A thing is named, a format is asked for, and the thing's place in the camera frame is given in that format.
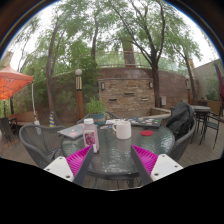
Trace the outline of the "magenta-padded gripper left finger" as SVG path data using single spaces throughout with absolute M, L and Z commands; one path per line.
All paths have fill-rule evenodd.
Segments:
M 59 156 L 45 171 L 81 186 L 94 155 L 93 146 L 87 146 L 68 157 Z

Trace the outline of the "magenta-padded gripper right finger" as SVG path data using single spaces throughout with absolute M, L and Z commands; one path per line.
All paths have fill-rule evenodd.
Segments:
M 143 185 L 152 183 L 182 169 L 182 166 L 168 155 L 156 155 L 136 145 L 131 146 L 131 156 Z

